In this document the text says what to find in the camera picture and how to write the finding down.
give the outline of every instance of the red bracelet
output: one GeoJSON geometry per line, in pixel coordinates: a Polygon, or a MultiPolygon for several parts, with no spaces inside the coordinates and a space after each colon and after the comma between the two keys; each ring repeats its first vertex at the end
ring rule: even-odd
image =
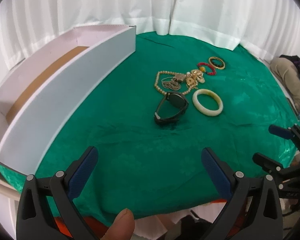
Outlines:
{"type": "Polygon", "coordinates": [[[211,66],[210,64],[208,64],[208,63],[205,63],[205,62],[199,62],[198,64],[197,64],[197,67],[200,69],[200,67],[202,67],[202,66],[207,66],[208,68],[210,68],[211,70],[212,70],[212,72],[206,72],[207,73],[207,75],[209,75],[209,76],[214,76],[217,72],[216,72],[216,70],[215,70],[215,68],[213,67],[213,66],[211,66]]]}

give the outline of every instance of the green cloth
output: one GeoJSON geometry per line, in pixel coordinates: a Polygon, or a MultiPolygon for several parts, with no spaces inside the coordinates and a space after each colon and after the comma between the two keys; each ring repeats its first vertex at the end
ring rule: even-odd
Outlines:
{"type": "MultiPolygon", "coordinates": [[[[83,216],[110,225],[124,208],[141,218],[218,199],[201,164],[204,147],[251,177],[262,174],[252,161],[255,152],[290,164],[294,145],[269,134],[268,127],[288,127],[297,119],[267,67],[242,46],[230,51],[190,37],[155,33],[138,35],[136,43],[136,52],[74,112],[36,173],[41,178],[65,170],[89,145],[95,146],[99,162],[74,200],[83,216]],[[153,115],[162,99],[154,88],[157,72],[186,73],[211,56],[223,58],[226,68],[216,76],[205,75],[199,88],[217,93],[223,112],[216,117],[201,114],[193,106],[192,91],[186,96],[189,108],[177,125],[157,126],[153,115]]],[[[199,100],[216,108],[208,96],[200,95],[199,100]]],[[[13,185],[24,181],[3,174],[13,185]]],[[[55,206],[52,211],[58,214],[55,206]]]]}

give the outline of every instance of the watch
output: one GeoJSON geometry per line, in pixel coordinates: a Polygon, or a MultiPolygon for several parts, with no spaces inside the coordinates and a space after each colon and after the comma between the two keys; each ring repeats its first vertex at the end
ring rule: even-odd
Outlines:
{"type": "Polygon", "coordinates": [[[189,106],[189,102],[183,94],[178,92],[167,92],[167,94],[163,97],[160,104],[158,105],[156,111],[154,112],[154,121],[158,125],[175,123],[179,121],[179,117],[186,112],[188,106],[189,106]],[[172,106],[180,109],[180,111],[171,117],[161,118],[158,112],[162,104],[165,102],[165,100],[168,100],[172,106]]]}

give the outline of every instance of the silver rivet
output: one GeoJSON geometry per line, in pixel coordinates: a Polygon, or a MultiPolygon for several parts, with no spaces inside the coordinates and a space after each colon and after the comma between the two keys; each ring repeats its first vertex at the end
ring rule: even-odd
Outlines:
{"type": "Polygon", "coordinates": [[[64,175],[65,173],[63,171],[57,171],[56,177],[60,178],[64,175]]]}
{"type": "Polygon", "coordinates": [[[237,172],[235,173],[235,175],[236,175],[238,178],[243,178],[243,176],[244,176],[243,172],[241,172],[241,171],[237,171],[237,172]]]}
{"type": "Polygon", "coordinates": [[[27,180],[31,181],[34,178],[34,176],[32,174],[27,176],[27,180]]]}
{"type": "Polygon", "coordinates": [[[272,176],[271,176],[271,175],[269,175],[269,174],[268,174],[268,175],[266,175],[266,179],[267,179],[267,180],[273,180],[272,176]]]}

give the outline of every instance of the watch face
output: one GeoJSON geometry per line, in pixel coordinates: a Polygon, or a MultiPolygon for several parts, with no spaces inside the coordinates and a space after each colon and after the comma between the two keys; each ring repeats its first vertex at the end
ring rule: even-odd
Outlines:
{"type": "Polygon", "coordinates": [[[176,108],[183,108],[186,105],[184,98],[178,94],[169,94],[168,100],[176,108]]]}

